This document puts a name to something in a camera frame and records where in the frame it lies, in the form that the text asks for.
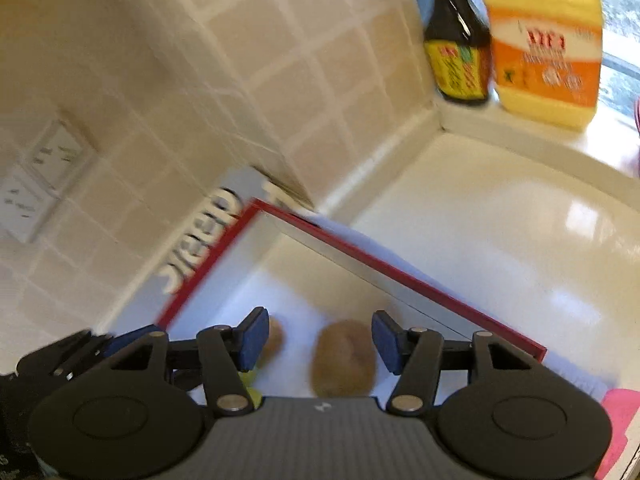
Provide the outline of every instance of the brown fruit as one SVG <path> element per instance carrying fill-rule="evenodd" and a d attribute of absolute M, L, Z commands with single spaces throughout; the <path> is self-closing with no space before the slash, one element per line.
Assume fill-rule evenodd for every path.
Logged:
<path fill-rule="evenodd" d="M 269 337 L 262 347 L 260 357 L 258 357 L 258 366 L 268 364 L 277 354 L 279 354 L 284 344 L 284 330 L 282 324 L 274 317 L 269 316 Z"/>
<path fill-rule="evenodd" d="M 311 387 L 318 397 L 366 396 L 375 380 L 369 327 L 347 319 L 322 329 L 311 363 Z"/>

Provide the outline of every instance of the white wall socket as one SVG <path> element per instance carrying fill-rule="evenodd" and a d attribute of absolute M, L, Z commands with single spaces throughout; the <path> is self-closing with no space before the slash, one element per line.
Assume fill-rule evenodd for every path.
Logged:
<path fill-rule="evenodd" d="M 33 240 L 58 199 L 16 165 L 0 186 L 0 225 L 17 240 Z"/>
<path fill-rule="evenodd" d="M 56 117 L 28 151 L 24 165 L 50 193 L 60 196 L 93 153 L 89 143 L 71 124 Z"/>

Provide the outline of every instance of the soy sauce bottle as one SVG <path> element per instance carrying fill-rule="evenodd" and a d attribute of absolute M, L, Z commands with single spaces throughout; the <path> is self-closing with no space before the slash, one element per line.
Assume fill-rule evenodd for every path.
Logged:
<path fill-rule="evenodd" d="M 489 99 L 491 34 L 471 0 L 434 0 L 424 49 L 447 101 L 478 105 Z"/>

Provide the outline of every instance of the yellow jug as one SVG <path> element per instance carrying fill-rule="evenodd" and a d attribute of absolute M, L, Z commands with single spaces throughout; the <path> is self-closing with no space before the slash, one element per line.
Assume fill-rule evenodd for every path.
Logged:
<path fill-rule="evenodd" d="M 502 106 L 537 121 L 584 129 L 598 102 L 601 1 L 484 2 Z"/>

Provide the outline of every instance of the white countertop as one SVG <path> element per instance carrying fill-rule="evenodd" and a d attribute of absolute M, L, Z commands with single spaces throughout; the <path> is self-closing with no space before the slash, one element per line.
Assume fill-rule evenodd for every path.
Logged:
<path fill-rule="evenodd" d="M 444 134 L 353 227 L 610 386 L 640 389 L 638 211 Z"/>

